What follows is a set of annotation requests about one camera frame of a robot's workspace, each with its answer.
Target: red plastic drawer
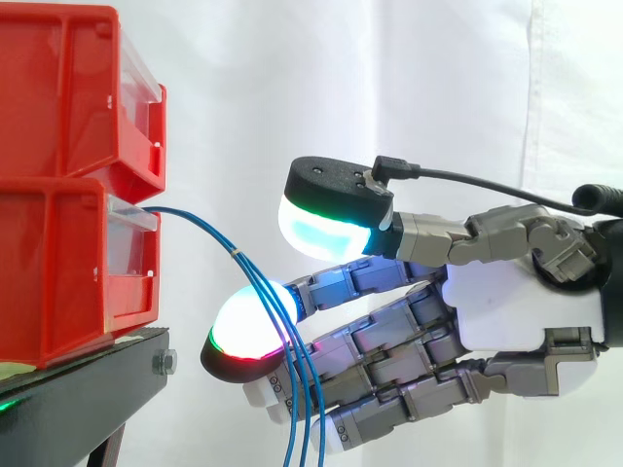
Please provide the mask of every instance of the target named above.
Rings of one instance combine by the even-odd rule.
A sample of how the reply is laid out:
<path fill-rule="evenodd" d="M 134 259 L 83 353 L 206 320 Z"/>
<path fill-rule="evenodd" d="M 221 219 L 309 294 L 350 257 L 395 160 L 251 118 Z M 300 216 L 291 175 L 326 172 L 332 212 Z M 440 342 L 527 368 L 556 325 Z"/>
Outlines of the red plastic drawer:
<path fill-rule="evenodd" d="M 0 176 L 165 188 L 165 89 L 109 7 L 0 3 Z"/>
<path fill-rule="evenodd" d="M 160 218 L 92 179 L 0 178 L 0 362 L 39 368 L 158 317 Z"/>

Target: white fabric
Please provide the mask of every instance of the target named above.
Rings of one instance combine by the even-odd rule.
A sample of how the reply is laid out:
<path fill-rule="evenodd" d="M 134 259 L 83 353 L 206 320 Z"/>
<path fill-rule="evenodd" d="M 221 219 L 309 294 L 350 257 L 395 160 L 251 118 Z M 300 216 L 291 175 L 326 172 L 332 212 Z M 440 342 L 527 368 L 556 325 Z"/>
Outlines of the white fabric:
<path fill-rule="evenodd" d="M 201 215 L 273 279 L 327 266 L 294 251 L 277 227 L 288 165 L 301 155 L 369 163 L 382 153 L 565 199 L 579 182 L 621 185 L 620 14 L 604 0 L 573 2 L 572 18 L 567 1 L 537 2 L 541 39 L 531 53 L 530 0 L 109 2 L 168 88 L 168 186 L 155 202 Z M 399 210 L 449 218 L 509 202 L 425 180 L 392 190 Z M 179 366 L 128 422 L 118 465 L 280 465 L 287 426 L 199 363 L 219 306 L 243 276 L 204 233 L 165 217 L 162 284 L 159 325 L 171 328 Z M 301 327 L 304 338 L 384 300 L 319 313 Z M 558 405 L 533 410 L 493 396 L 326 465 L 619 465 L 615 352 Z"/>

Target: robotic hand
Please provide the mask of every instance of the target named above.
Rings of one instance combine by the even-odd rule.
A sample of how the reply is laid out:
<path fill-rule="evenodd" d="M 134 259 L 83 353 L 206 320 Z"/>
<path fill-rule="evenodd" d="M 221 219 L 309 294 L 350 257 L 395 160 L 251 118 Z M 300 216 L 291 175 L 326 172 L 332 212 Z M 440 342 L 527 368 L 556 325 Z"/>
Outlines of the robotic hand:
<path fill-rule="evenodd" d="M 327 452 L 356 448 L 455 405 L 480 404 L 492 391 L 564 395 L 595 372 L 600 352 L 623 344 L 623 221 L 584 227 L 539 204 L 496 208 L 465 223 L 394 213 L 386 185 L 389 178 L 414 178 L 401 176 L 404 164 L 377 160 L 370 170 L 301 158 L 290 172 L 287 201 L 344 220 L 345 229 L 370 229 L 363 253 L 376 255 L 287 284 L 299 321 L 368 294 L 410 287 L 401 299 L 309 344 L 326 407 L 333 408 L 326 416 Z M 620 192 L 592 185 L 578 189 L 574 208 L 537 200 L 584 215 L 621 210 Z M 300 222 L 281 224 L 286 237 L 301 229 Z M 328 234 L 304 241 L 326 244 Z M 301 238 L 291 242 L 305 250 Z M 337 244 L 349 251 L 347 241 Z M 464 358 L 476 350 L 496 354 Z M 287 368 L 282 362 L 244 385 L 249 403 L 267 408 L 277 422 L 290 419 L 293 391 L 303 391 L 300 382 L 292 387 Z M 313 385 L 305 365 L 297 362 L 296 371 L 298 381 L 306 377 Z M 293 415 L 303 419 L 304 412 L 301 405 Z"/>

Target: green light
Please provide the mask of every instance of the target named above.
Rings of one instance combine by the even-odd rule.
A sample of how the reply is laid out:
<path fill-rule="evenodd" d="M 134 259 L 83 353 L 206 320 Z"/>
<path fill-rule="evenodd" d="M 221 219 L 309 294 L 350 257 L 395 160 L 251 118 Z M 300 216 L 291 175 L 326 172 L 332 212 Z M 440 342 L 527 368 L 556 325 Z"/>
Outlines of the green light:
<path fill-rule="evenodd" d="M 279 207 L 279 227 L 294 248 L 312 258 L 333 263 L 360 258 L 371 233 L 365 227 L 312 214 L 286 197 L 281 199 Z"/>
<path fill-rule="evenodd" d="M 6 404 L 2 404 L 0 406 L 0 413 L 7 411 L 8 409 L 16 405 L 18 402 L 19 400 L 7 402 Z"/>

